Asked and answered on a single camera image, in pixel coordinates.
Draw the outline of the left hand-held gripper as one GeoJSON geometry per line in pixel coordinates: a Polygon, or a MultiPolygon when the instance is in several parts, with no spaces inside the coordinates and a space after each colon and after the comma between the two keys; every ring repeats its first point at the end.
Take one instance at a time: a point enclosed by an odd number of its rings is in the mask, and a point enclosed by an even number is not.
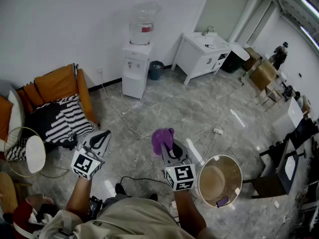
{"type": "Polygon", "coordinates": [[[103,157],[110,139],[110,130],[99,130],[86,135],[74,152],[72,171],[80,177],[91,180],[105,163],[103,157]]]}

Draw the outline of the purple cloth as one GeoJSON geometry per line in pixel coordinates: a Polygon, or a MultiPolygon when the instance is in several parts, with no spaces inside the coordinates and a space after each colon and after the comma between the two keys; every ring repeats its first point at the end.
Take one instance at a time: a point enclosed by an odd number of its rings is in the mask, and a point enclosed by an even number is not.
{"type": "Polygon", "coordinates": [[[171,151],[173,148],[173,128],[159,128],[152,135],[152,146],[156,155],[162,155],[161,145],[164,144],[171,151]]]}

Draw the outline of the white water dispenser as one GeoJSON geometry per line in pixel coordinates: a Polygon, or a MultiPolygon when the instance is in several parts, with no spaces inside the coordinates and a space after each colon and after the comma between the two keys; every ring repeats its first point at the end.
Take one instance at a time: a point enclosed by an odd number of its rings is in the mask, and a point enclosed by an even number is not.
{"type": "Polygon", "coordinates": [[[150,56],[153,44],[134,45],[130,42],[123,47],[122,93],[141,99],[146,87],[150,56]]]}

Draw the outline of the person's right forearm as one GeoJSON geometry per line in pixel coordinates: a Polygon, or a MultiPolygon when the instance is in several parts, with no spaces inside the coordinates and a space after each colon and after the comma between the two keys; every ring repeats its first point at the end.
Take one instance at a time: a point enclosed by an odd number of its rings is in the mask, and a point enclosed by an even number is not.
{"type": "Polygon", "coordinates": [[[182,229],[193,237],[206,228],[206,222],[198,211],[188,190],[174,191],[179,223],[182,229]]]}

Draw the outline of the clear water jug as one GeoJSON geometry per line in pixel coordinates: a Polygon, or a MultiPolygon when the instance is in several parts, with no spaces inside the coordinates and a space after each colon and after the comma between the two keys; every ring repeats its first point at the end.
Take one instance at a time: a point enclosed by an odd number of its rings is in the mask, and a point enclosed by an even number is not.
{"type": "Polygon", "coordinates": [[[155,1],[138,3],[132,8],[129,22],[129,38],[133,45],[148,45],[151,41],[155,21],[162,7],[155,1]]]}

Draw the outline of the long white strip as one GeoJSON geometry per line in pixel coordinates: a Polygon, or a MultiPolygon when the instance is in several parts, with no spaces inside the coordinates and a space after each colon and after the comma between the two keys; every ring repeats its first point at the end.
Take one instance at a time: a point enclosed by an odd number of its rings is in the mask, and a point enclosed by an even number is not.
{"type": "Polygon", "coordinates": [[[198,152],[190,138],[187,138],[185,141],[190,156],[194,158],[193,163],[196,165],[196,167],[202,167],[205,164],[203,155],[198,152]]]}

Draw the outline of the person's grey trousers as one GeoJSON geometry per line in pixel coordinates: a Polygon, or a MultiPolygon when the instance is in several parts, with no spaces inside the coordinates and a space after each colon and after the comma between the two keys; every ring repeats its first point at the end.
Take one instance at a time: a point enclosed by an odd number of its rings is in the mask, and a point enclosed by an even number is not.
{"type": "Polygon", "coordinates": [[[117,194],[116,196],[114,197],[110,197],[110,198],[107,198],[104,202],[104,207],[105,208],[108,208],[109,206],[111,206],[112,204],[120,201],[120,200],[123,200],[123,199],[126,199],[126,198],[129,198],[130,196],[126,195],[126,194],[117,194]]]}

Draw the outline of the person's beige shirt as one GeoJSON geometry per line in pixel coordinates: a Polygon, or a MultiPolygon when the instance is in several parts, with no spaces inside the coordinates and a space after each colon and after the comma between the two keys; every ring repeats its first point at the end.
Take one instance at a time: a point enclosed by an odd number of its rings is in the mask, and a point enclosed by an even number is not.
{"type": "Polygon", "coordinates": [[[87,222],[60,210],[42,229],[39,239],[54,239],[62,232],[67,233],[67,239],[216,239],[210,228],[193,237],[163,205],[141,198],[120,200],[87,222]]]}

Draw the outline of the white cushion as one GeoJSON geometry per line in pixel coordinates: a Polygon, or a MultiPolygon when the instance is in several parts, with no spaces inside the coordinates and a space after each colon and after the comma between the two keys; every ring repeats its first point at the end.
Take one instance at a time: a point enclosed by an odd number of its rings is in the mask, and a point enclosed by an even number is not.
{"type": "Polygon", "coordinates": [[[24,126],[25,113],[22,101],[16,91],[10,90],[8,100],[12,103],[10,121],[8,130],[11,132],[13,129],[24,126]]]}

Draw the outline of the dark green bin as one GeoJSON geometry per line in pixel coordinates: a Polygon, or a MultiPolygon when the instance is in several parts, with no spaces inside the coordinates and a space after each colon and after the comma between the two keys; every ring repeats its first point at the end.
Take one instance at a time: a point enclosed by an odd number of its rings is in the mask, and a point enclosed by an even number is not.
{"type": "Polygon", "coordinates": [[[223,62],[221,69],[227,73],[234,73],[244,64],[244,62],[244,60],[231,51],[223,62]]]}

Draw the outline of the wooden chair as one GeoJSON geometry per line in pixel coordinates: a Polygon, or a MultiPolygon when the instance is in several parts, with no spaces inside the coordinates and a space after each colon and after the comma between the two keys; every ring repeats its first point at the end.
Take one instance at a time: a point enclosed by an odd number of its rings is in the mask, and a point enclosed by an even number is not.
{"type": "Polygon", "coordinates": [[[261,104],[265,111],[268,111],[283,98],[283,95],[275,88],[266,86],[256,98],[259,101],[258,104],[261,104]]]}

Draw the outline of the brown cardboard box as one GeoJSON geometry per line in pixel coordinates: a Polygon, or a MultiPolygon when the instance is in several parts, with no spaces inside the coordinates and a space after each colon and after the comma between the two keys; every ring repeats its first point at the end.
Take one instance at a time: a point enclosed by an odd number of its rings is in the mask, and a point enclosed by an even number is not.
{"type": "Polygon", "coordinates": [[[251,47],[245,48],[245,51],[249,54],[249,59],[243,64],[243,68],[249,71],[252,68],[256,68],[261,64],[262,57],[251,47]]]}
{"type": "Polygon", "coordinates": [[[250,75],[250,79],[262,91],[276,78],[277,70],[268,61],[261,63],[250,75]]]}

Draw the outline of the white oval board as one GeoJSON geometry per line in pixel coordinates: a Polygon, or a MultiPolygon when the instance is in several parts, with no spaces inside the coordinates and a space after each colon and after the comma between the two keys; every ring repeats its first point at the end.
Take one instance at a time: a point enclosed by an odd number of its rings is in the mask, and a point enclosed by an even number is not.
{"type": "Polygon", "coordinates": [[[249,53],[237,42],[231,43],[232,52],[234,52],[242,60],[247,61],[250,58],[249,53]]]}

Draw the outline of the white counter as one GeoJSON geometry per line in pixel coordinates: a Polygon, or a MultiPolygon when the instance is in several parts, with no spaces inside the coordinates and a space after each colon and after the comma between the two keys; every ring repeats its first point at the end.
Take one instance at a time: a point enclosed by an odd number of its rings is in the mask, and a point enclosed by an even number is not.
{"type": "Polygon", "coordinates": [[[305,100],[303,108],[300,108],[298,102],[294,97],[274,112],[271,118],[271,123],[274,128],[277,140],[283,140],[288,133],[293,132],[304,118],[310,113],[310,107],[307,100],[305,100]]]}

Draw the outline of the ceiling light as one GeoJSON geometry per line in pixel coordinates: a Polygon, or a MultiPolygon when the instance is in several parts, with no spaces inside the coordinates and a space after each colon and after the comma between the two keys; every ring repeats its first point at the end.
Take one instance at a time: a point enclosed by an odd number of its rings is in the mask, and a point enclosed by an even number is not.
{"type": "Polygon", "coordinates": [[[311,43],[316,47],[316,49],[319,50],[319,45],[315,41],[315,39],[312,37],[312,35],[303,26],[301,26],[300,29],[307,36],[307,38],[311,41],[311,43]]]}
{"type": "Polygon", "coordinates": [[[309,0],[301,0],[302,3],[314,14],[317,18],[319,18],[319,10],[315,5],[313,5],[309,0]]]}

